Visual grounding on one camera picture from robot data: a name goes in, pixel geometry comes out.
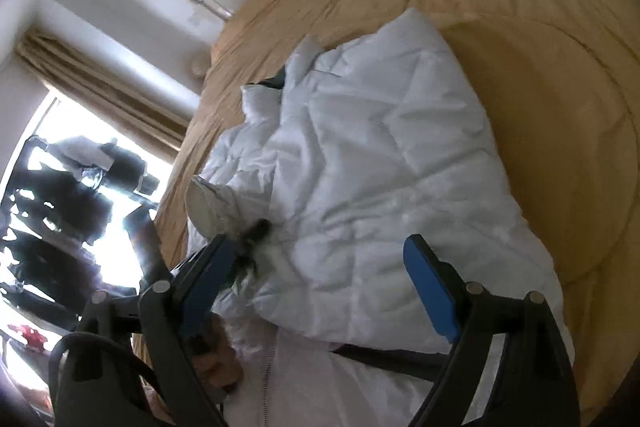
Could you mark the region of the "person's left hand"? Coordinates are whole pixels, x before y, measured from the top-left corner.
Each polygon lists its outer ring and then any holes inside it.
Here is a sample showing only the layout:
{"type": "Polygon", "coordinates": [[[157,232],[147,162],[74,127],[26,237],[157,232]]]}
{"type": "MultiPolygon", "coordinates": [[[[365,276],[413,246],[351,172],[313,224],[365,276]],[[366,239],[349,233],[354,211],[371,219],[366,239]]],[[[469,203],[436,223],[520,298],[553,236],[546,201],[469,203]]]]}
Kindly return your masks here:
{"type": "Polygon", "coordinates": [[[220,390],[225,395],[235,392],[242,383],[244,372],[218,314],[209,313],[200,330],[186,340],[186,345],[195,372],[205,388],[220,390]]]}

